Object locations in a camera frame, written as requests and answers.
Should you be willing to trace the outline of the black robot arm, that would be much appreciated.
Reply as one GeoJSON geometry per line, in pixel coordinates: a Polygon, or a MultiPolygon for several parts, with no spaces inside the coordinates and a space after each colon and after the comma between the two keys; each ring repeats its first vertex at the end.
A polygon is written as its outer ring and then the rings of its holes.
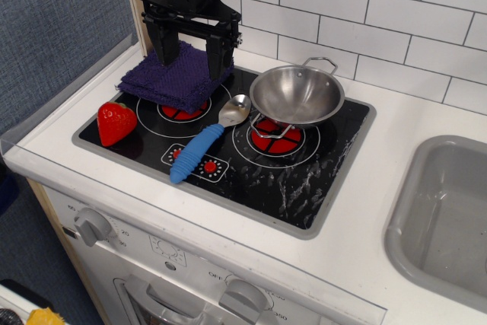
{"type": "Polygon", "coordinates": [[[241,14],[221,0],[141,0],[143,22],[162,65],[180,54],[181,33],[206,42],[211,79],[220,78],[241,44],[241,14]]]}

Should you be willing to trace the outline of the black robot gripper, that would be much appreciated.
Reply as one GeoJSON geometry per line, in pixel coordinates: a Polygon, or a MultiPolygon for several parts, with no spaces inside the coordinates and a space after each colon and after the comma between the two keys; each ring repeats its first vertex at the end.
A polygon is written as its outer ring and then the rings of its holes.
{"type": "Polygon", "coordinates": [[[221,0],[141,0],[142,19],[158,59],[168,66],[180,54],[179,34],[206,41],[211,78],[230,67],[233,48],[241,44],[241,14],[221,0]]]}

